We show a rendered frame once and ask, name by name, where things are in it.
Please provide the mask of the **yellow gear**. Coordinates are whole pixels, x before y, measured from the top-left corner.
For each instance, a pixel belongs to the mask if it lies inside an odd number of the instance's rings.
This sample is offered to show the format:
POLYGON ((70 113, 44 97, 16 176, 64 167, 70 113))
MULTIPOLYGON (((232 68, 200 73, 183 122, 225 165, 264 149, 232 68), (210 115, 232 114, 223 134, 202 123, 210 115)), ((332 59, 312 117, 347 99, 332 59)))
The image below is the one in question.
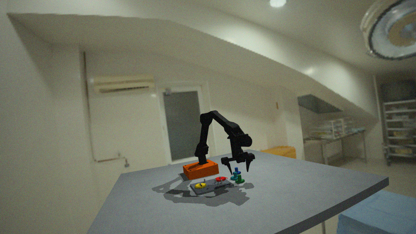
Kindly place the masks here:
POLYGON ((201 183, 201 185, 200 184, 195 185, 195 188, 204 188, 205 186, 206 186, 205 183, 201 183))

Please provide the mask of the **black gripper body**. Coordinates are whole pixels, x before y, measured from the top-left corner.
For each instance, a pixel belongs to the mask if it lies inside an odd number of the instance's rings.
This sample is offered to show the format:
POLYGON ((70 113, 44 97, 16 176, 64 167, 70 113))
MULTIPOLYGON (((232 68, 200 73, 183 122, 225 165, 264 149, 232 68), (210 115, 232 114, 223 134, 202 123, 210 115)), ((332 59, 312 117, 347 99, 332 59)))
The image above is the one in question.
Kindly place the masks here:
MULTIPOLYGON (((235 159, 234 159, 234 150, 239 152, 240 149, 241 149, 240 146, 239 147, 234 147, 234 148, 231 147, 231 152, 232 152, 232 157, 233 158, 223 157, 223 158, 221 158, 221 163, 222 164, 228 164, 230 161, 235 161, 235 159)), ((247 160, 255 159, 255 155, 253 153, 248 153, 248 156, 249 156, 249 158, 247 158, 247 160)))

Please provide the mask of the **teal gear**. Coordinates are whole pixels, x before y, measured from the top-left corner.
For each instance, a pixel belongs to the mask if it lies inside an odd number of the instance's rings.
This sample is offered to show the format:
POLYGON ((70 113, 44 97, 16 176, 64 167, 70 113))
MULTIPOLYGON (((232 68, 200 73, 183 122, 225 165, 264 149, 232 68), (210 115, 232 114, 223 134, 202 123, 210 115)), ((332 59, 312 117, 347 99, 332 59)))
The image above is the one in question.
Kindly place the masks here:
POLYGON ((231 180, 236 180, 236 179, 238 179, 237 172, 234 172, 234 176, 231 177, 231 180))

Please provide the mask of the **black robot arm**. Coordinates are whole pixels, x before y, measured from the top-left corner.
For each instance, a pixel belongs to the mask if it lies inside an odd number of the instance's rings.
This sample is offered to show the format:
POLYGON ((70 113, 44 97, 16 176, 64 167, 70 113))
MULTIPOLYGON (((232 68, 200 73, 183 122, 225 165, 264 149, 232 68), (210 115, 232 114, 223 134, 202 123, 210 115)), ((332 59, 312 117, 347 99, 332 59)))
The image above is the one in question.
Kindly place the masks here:
MULTIPOLYGON (((226 118, 224 118, 220 113, 217 111, 210 111, 208 113, 203 113, 200 115, 200 122, 201 126, 201 135, 200 135, 200 142, 196 147, 196 151, 194 155, 199 158, 199 165, 203 165, 209 163, 206 161, 206 154, 208 154, 207 136, 209 125, 212 123, 212 120, 217 121, 221 126, 224 127, 224 131, 229 135, 227 139, 230 139, 231 147, 250 147, 252 144, 252 138, 245 134, 238 124, 235 122, 230 122, 226 118)), ((248 152, 243 152, 240 149, 239 152, 234 150, 234 159, 237 163, 245 162, 245 159, 249 158, 248 152)))

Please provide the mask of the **red gear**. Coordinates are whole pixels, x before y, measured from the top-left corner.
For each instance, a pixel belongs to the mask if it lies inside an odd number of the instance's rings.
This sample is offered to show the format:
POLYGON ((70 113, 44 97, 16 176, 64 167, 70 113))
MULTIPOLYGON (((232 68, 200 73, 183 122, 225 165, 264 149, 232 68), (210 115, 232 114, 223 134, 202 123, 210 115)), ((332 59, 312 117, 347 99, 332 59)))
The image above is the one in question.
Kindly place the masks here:
POLYGON ((217 178, 216 178, 216 181, 220 182, 220 180, 221 180, 221 179, 222 179, 222 181, 224 181, 226 178, 225 178, 225 177, 220 177, 220 178, 219 178, 219 177, 217 177, 217 178))

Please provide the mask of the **green gear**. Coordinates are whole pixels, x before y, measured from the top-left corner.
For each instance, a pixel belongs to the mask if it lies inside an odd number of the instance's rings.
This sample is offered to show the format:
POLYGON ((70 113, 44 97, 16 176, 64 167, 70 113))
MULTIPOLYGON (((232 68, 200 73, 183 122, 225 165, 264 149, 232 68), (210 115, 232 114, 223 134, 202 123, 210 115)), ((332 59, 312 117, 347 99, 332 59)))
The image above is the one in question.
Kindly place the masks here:
POLYGON ((241 175, 238 175, 238 179, 235 180, 236 183, 243 183, 245 182, 244 179, 241 179, 241 175))

